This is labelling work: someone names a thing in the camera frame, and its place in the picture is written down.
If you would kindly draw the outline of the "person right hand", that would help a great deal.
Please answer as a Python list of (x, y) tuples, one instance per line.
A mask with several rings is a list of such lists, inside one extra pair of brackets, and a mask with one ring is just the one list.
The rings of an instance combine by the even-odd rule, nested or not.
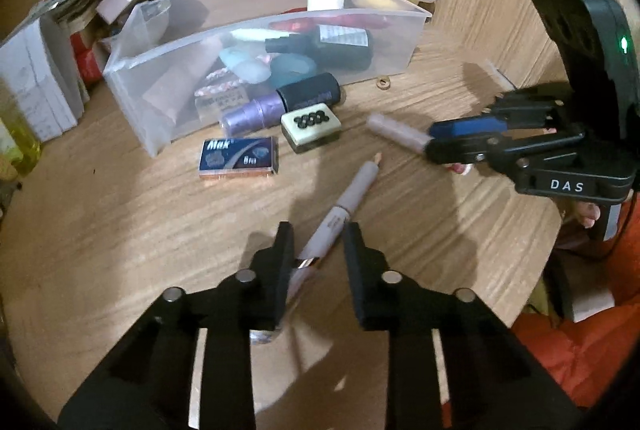
[(601, 216), (601, 209), (593, 202), (576, 202), (573, 199), (558, 198), (558, 206), (562, 223), (577, 223), (589, 230), (593, 228)]

